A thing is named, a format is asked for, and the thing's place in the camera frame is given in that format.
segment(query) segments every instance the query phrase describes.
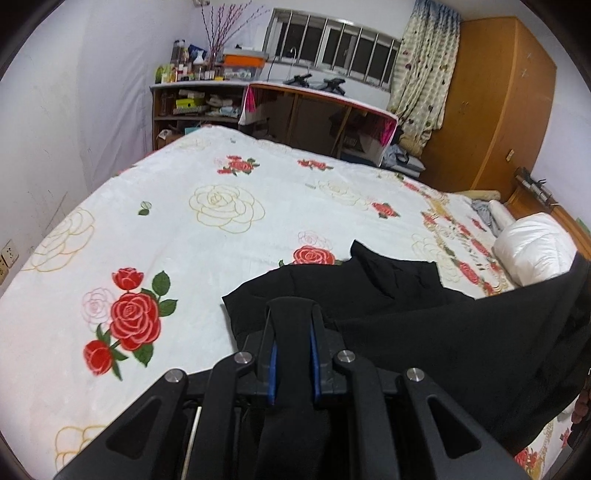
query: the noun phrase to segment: metal rod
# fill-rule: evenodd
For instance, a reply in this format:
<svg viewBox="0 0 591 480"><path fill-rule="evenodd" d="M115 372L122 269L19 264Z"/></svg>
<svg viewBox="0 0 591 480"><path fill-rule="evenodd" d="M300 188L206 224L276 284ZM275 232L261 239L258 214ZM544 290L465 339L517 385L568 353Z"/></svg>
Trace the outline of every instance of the metal rod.
<svg viewBox="0 0 591 480"><path fill-rule="evenodd" d="M290 30L291 19L294 16L293 10L290 10L290 19L287 21L287 27L285 28L285 35L283 36L283 43L281 44L281 50L279 51L279 58L283 58L283 49L285 48L285 42L287 41L287 33Z"/></svg>
<svg viewBox="0 0 591 480"><path fill-rule="evenodd" d="M351 57L351 63L349 65L349 69L347 70L347 77L351 75L351 69L353 68L353 61L355 60L355 55L357 55L357 47L359 47L359 40L361 40L361 34L363 33L363 28L359 29L359 35L357 35L357 41L355 42L355 48L353 49L353 56Z"/></svg>
<svg viewBox="0 0 591 480"><path fill-rule="evenodd" d="M384 84L384 77L386 76L386 70L388 70L388 63L390 63L390 57L392 56L392 50L394 49L395 42L396 40L392 39L390 50L388 50L388 58L386 59L386 65L384 66L384 71L382 72L382 80L379 83L380 87Z"/></svg>
<svg viewBox="0 0 591 480"><path fill-rule="evenodd" d="M291 118L290 118L290 122L287 125L287 132L285 133L285 144L290 147L290 143L291 143L291 135L293 133L294 130L294 125L296 124L296 117L297 117L297 111L298 111L298 106L300 104L300 95L298 95L297 93L294 95L294 103L293 106L291 107Z"/></svg>
<svg viewBox="0 0 591 480"><path fill-rule="evenodd" d="M365 70L365 77L363 77L363 81L367 82L368 81L368 75L369 75L369 69L371 68L371 62L374 59L374 53L375 53L375 47L378 44L378 37L379 34L375 34L375 41L374 41L374 46L371 49L371 55L369 56L369 63L368 63L368 67L367 70Z"/></svg>
<svg viewBox="0 0 591 480"><path fill-rule="evenodd" d="M267 31L265 33L265 43L263 43L263 51L267 51L269 48L269 40L271 38L271 31L273 30L274 24L277 22L277 9L273 9L273 16L271 17L272 20L269 22L269 26L267 27Z"/></svg>
<svg viewBox="0 0 591 480"><path fill-rule="evenodd" d="M340 28L339 41L336 43L335 57L333 58L333 63L330 66L331 70L335 69L336 56L339 54L340 41L343 39L344 32L345 32L345 24L343 24L343 26Z"/></svg>
<svg viewBox="0 0 591 480"><path fill-rule="evenodd" d="M318 65L318 58L320 57L320 50L322 50L322 40L324 39L324 35L326 33L326 27L328 26L328 24L329 24L329 19L327 18L324 21L324 27L322 27L322 35L320 36L320 44L318 45L318 50L316 50L316 58L314 59L314 67L316 67Z"/></svg>
<svg viewBox="0 0 591 480"><path fill-rule="evenodd" d="M301 49L304 48L304 39L306 38L306 32L308 31L308 25L310 24L310 16L308 15L308 19L306 20L306 26L304 27L304 34L301 36L301 42L300 42L300 49L298 50L297 53L297 61L300 61L300 57L301 57Z"/></svg>

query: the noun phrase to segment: white bedspread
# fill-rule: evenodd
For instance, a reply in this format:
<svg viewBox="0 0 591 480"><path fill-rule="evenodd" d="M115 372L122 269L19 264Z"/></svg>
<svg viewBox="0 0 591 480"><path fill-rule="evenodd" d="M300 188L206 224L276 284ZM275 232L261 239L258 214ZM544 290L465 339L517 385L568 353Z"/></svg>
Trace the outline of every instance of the white bedspread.
<svg viewBox="0 0 591 480"><path fill-rule="evenodd" d="M1 298L0 430L51 478L166 370L233 351L223 295L354 239L472 297L512 288L464 197L221 127L183 137L83 202Z"/></svg>

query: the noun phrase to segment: wooden cabinet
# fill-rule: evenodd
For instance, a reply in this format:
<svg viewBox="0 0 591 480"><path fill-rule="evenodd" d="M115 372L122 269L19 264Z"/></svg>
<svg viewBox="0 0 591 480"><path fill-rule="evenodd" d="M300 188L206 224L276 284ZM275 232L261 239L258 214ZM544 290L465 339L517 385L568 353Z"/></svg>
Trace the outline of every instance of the wooden cabinet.
<svg viewBox="0 0 591 480"><path fill-rule="evenodd" d="M426 184L445 192L499 190L531 171L545 136L556 66L516 18L463 22L441 130L421 160Z"/></svg>

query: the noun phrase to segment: window frame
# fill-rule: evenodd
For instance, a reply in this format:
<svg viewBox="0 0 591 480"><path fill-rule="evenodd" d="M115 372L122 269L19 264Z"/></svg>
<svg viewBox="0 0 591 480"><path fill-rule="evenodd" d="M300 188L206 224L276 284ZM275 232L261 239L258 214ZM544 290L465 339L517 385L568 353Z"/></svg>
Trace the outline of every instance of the window frame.
<svg viewBox="0 0 591 480"><path fill-rule="evenodd" d="M304 25L304 31L301 36L300 46L296 49L297 52L294 52L293 55L290 55L290 52L294 50L294 47L292 47L290 52L285 52L284 49L289 28L292 23L296 25ZM281 30L284 24L286 25L285 35L282 38ZM314 61L300 58L301 50L309 27L322 28L319 46L316 49L316 59ZM329 36L332 31L336 31L338 33L339 41L336 44L335 55L332 58L332 63L329 64L324 62L324 55L326 53ZM349 47L346 50L345 66L340 67L336 65L336 62L342 38L345 34L351 35L351 37L349 39ZM355 56L357 55L358 45L361 39L368 40L373 43L369 63L364 74L353 70L353 62L355 61ZM380 79L371 77L369 75L377 45L389 49L385 65L382 70L382 77ZM386 72L388 70L388 64L390 63L392 55L394 55L395 62L396 56L400 50L400 40L393 37L392 35L379 32L373 28L365 27L360 24L355 24L349 20L332 18L325 15L287 8L275 8L273 9L271 21L267 26L263 50L269 54L269 59L273 60L274 63L286 65L293 64L300 67L309 68L311 70L317 70L320 72L345 77L357 82L365 83L366 85L370 85L374 88L389 91L392 71L390 72L389 78L386 78Z"/></svg>

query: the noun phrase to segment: wooden shelf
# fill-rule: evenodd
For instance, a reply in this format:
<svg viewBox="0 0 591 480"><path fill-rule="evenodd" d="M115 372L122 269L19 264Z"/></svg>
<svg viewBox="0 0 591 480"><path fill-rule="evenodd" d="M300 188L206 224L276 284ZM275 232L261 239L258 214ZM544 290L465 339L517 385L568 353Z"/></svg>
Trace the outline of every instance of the wooden shelf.
<svg viewBox="0 0 591 480"><path fill-rule="evenodd" d="M181 89L188 87L234 87L246 88L250 82L244 80L192 80L190 82L157 83L152 85L150 90Z"/></svg>
<svg viewBox="0 0 591 480"><path fill-rule="evenodd" d="M224 122L227 124L237 124L238 118L231 116L211 116L211 115L169 115L169 116L156 116L154 121L175 121L175 120L188 120L190 122Z"/></svg>

